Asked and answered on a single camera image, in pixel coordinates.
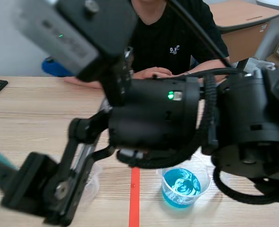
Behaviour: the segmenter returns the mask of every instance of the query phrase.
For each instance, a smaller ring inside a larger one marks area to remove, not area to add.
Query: black t-shirt
[[[210,8],[202,0],[179,0],[215,44],[228,57],[228,49],[213,20]],[[152,67],[169,69],[174,75],[189,71],[191,55],[199,62],[215,57],[191,29],[167,4],[161,18],[146,25],[140,18],[130,41],[134,49],[135,72]]]

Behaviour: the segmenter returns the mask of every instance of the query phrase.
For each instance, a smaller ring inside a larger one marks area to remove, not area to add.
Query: printed logo
[[[171,47],[169,49],[169,52],[172,53],[172,54],[177,54],[177,51],[179,50],[179,47],[180,47],[179,45],[177,45],[175,48]]]

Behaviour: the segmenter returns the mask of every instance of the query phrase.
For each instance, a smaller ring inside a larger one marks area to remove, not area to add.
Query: robotic arm
[[[169,3],[229,67],[178,1]],[[153,169],[190,159],[200,146],[216,166],[214,181],[223,193],[250,204],[279,202],[279,69],[251,75],[225,68],[194,77],[136,80],[126,62],[137,22],[128,1],[21,0],[14,16],[21,33],[80,80],[100,81],[106,100],[91,118],[71,122],[60,163],[38,153],[31,153],[19,171],[0,162],[3,207],[68,226],[94,162],[115,149],[121,162]],[[214,75],[226,74],[229,78],[216,87]],[[197,78],[204,78],[203,86]],[[204,113],[196,130],[202,99]],[[106,129],[109,146],[95,152]],[[80,143],[83,149],[71,168]],[[249,178],[264,195],[228,188],[220,180],[221,171]]]

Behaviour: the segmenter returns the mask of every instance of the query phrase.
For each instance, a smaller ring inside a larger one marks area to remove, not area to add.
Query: red line
[[[139,227],[140,170],[132,168],[129,227]]]

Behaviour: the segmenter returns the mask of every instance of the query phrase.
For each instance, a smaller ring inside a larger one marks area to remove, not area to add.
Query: person
[[[135,79],[174,77],[215,68],[224,68],[193,31],[173,12],[167,0],[129,0],[138,14],[138,23],[130,40],[133,47]],[[179,0],[196,19],[229,60],[228,49],[213,20],[210,7],[203,0]],[[199,63],[190,70],[191,56]],[[217,76],[220,82],[224,76]],[[77,78],[66,82],[100,88],[98,82],[84,83]]]

